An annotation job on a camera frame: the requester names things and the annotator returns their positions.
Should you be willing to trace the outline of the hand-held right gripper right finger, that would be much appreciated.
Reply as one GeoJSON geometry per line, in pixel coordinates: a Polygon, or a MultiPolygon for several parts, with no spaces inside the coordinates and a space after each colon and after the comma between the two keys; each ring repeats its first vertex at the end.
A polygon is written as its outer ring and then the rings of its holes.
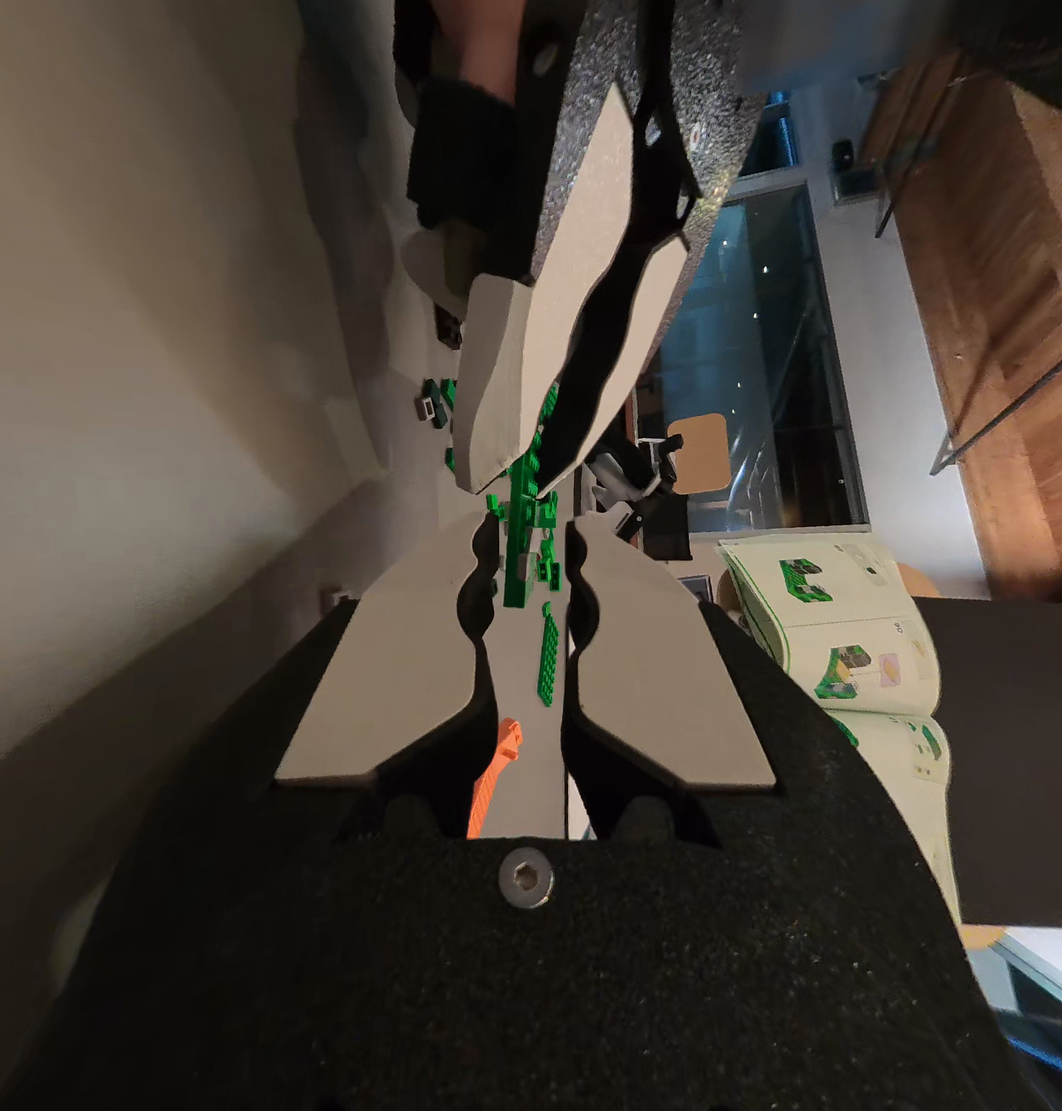
{"type": "Polygon", "coordinates": [[[561,749],[593,835],[651,797],[678,835],[717,839],[705,804],[772,795],[777,775],[710,612],[591,518],[567,526],[567,577],[561,749]]]}

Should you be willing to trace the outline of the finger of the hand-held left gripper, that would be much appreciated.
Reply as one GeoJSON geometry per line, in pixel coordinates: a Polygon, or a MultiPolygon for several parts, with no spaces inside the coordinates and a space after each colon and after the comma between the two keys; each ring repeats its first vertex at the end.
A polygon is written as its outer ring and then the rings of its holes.
{"type": "Polygon", "coordinates": [[[632,174],[632,116],[613,82],[533,286],[491,273],[472,282],[453,408],[461,490],[480,493],[531,447],[579,316],[623,240],[632,174]]]}
{"type": "Polygon", "coordinates": [[[688,256],[679,236],[655,246],[625,243],[590,296],[537,449],[540,496],[579,466],[623,407],[647,368],[688,256]]]}

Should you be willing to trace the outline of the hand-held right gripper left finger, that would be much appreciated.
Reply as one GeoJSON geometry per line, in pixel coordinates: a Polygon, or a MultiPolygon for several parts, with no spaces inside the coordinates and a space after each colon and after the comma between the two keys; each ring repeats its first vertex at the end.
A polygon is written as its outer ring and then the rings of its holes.
{"type": "Polygon", "coordinates": [[[499,728],[484,645],[499,548],[499,521],[477,510],[379,577],[315,685],[277,785],[357,790],[380,809],[418,795],[443,834],[465,837],[499,728]]]}

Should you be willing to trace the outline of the green lego base plate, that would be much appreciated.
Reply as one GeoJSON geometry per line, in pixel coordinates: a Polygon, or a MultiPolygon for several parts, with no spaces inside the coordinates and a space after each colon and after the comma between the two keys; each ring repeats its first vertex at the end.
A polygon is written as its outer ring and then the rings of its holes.
{"type": "Polygon", "coordinates": [[[555,552],[558,494],[540,496],[539,472],[542,433],[557,404],[558,386],[547,394],[531,447],[510,466],[507,502],[503,605],[524,609],[537,584],[551,592],[562,587],[562,565],[555,552]]]}

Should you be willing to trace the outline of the long green studded lego plate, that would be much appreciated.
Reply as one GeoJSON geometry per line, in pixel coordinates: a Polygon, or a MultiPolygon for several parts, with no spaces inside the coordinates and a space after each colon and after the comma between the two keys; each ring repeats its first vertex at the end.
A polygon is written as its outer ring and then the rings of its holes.
{"type": "Polygon", "coordinates": [[[543,628],[537,691],[541,703],[549,709],[561,698],[559,691],[565,685],[567,640],[565,627],[560,625],[551,601],[543,602],[541,615],[543,628]]]}

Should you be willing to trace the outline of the orange lego brick separator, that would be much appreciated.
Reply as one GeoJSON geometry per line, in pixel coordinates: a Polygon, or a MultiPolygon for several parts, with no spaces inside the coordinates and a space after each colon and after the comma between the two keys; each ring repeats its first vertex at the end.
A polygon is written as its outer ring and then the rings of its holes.
{"type": "Polygon", "coordinates": [[[475,840],[482,835],[497,782],[501,774],[518,761],[522,743],[523,734],[519,721],[510,715],[502,719],[497,727],[495,752],[473,785],[465,833],[468,840],[475,840]]]}

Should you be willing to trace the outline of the pile of loose lego pieces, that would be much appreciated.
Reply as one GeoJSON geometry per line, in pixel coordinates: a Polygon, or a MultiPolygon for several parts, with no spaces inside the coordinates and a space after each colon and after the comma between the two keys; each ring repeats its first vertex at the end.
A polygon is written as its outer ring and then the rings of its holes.
{"type": "Polygon", "coordinates": [[[558,494],[547,490],[544,454],[559,392],[557,384],[549,388],[530,447],[502,471],[508,493],[487,494],[439,536],[434,568],[450,579],[455,617],[470,628],[492,615],[495,597],[505,608],[523,609],[538,585],[550,592],[563,585],[558,494]]]}

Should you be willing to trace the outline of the lego instruction booklet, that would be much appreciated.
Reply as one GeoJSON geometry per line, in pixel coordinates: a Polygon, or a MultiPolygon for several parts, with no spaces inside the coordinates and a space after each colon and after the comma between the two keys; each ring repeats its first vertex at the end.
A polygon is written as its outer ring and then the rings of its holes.
{"type": "Polygon", "coordinates": [[[899,564],[872,534],[717,544],[759,645],[860,751],[962,925],[949,820],[953,762],[934,720],[941,669],[899,564]]]}

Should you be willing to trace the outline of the person's left hand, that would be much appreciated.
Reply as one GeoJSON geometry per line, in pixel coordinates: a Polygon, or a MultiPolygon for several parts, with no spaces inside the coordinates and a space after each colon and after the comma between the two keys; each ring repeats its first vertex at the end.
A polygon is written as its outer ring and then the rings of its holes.
{"type": "Polygon", "coordinates": [[[513,106],[525,1],[433,1],[463,83],[513,106]]]}

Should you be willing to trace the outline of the tan chair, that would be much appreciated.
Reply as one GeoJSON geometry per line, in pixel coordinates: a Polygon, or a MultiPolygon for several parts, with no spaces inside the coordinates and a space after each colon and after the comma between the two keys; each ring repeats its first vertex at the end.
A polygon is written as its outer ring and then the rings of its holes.
{"type": "Polygon", "coordinates": [[[722,413],[677,419],[669,423],[667,432],[682,439],[682,446],[673,452],[677,493],[717,493],[731,487],[729,431],[722,413]]]}

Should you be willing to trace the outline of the black and white tool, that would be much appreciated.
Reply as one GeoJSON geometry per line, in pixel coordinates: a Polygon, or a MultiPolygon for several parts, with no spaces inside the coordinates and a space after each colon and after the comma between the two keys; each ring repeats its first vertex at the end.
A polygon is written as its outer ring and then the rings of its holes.
{"type": "Polygon", "coordinates": [[[684,446],[683,436],[670,436],[657,443],[657,458],[625,436],[607,431],[585,457],[595,478],[594,498],[607,511],[627,506],[627,516],[613,528],[630,543],[641,536],[643,552],[662,562],[692,560],[688,498],[677,492],[673,454],[684,446]]]}

